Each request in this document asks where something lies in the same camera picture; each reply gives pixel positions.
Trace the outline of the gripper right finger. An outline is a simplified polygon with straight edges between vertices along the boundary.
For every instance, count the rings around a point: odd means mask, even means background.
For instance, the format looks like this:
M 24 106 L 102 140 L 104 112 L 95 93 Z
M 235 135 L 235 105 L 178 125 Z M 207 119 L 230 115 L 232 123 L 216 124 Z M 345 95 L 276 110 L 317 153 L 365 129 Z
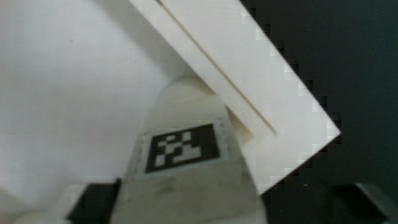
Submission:
M 375 184 L 333 188 L 331 224 L 398 224 L 398 203 Z

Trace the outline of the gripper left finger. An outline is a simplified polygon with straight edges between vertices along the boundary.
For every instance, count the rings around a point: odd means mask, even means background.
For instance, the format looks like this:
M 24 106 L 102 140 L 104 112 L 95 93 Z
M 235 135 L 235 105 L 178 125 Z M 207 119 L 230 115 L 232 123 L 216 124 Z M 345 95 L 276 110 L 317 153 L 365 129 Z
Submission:
M 70 224 L 111 224 L 121 183 L 121 179 L 116 179 L 109 183 L 91 183 L 88 185 L 65 216 Z

